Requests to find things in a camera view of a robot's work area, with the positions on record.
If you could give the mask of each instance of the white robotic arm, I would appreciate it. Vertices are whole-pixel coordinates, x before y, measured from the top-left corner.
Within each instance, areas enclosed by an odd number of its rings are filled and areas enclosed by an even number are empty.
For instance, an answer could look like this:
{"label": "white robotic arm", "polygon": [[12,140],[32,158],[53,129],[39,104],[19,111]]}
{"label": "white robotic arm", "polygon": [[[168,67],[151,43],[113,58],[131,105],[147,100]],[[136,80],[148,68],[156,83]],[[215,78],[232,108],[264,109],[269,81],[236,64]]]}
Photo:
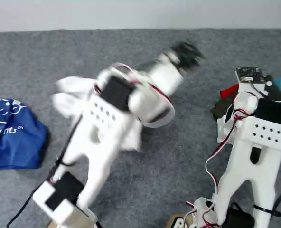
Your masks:
{"label": "white robotic arm", "polygon": [[[171,121],[175,112],[168,96],[180,85],[186,70],[199,65],[203,59],[194,46],[184,42],[161,55],[149,72],[114,64],[102,71],[97,80],[84,81],[82,90],[91,87],[90,92],[83,96],[82,102],[73,105],[74,110],[59,108],[64,115],[80,116],[74,119],[73,133],[55,172],[33,194],[33,200],[59,227],[96,226],[97,217],[88,207],[107,180],[119,150],[125,147],[125,139],[129,134],[135,139],[140,134],[137,127],[140,124],[160,127]],[[80,92],[76,87],[78,83],[72,84],[72,79],[60,83],[61,86],[72,93]],[[54,97],[56,103],[64,100],[74,98],[64,94]],[[170,111],[164,117],[153,120],[166,109]],[[69,172],[71,165],[82,156],[89,160],[85,185]]]}
{"label": "white robotic arm", "polygon": [[[238,67],[237,77],[238,94],[226,115],[217,120],[219,148],[233,145],[228,166],[212,200],[196,200],[193,227],[267,228],[272,215],[281,162],[281,101],[268,99],[268,85],[258,68]],[[253,217],[228,212],[232,195],[246,180],[253,187]]]}

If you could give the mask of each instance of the blue bag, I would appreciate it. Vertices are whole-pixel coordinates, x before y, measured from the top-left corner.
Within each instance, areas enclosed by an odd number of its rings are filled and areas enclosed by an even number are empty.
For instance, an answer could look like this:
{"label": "blue bag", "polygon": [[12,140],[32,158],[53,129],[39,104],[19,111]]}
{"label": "blue bag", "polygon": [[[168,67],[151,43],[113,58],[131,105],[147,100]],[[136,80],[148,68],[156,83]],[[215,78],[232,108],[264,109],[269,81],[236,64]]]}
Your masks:
{"label": "blue bag", "polygon": [[46,127],[28,107],[0,99],[0,170],[39,168],[46,136]]}

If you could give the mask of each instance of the red object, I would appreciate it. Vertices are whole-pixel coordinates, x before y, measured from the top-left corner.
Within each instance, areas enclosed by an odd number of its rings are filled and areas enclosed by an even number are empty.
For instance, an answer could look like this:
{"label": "red object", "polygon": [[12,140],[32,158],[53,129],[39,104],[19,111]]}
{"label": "red object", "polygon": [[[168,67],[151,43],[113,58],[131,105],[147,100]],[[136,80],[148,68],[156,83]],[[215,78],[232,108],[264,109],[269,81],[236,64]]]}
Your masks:
{"label": "red object", "polygon": [[221,98],[222,99],[226,98],[227,96],[229,96],[230,94],[234,93],[238,89],[239,89],[239,84],[236,84],[233,87],[221,90],[220,91]]}

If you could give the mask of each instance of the red wire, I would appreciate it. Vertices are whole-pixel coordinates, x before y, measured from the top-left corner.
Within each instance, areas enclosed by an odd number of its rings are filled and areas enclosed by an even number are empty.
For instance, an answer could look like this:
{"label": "red wire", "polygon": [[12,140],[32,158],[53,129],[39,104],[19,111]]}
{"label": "red wire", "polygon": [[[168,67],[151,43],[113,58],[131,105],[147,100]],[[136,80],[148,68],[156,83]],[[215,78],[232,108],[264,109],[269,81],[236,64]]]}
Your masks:
{"label": "red wire", "polygon": [[102,93],[102,90],[98,87],[97,84],[94,85],[94,90],[100,94]]}
{"label": "red wire", "polygon": [[156,86],[150,84],[150,86],[155,89],[157,92],[159,92],[161,95],[163,95],[170,103],[171,103],[171,100],[169,97],[167,97],[162,91],[160,91]]}

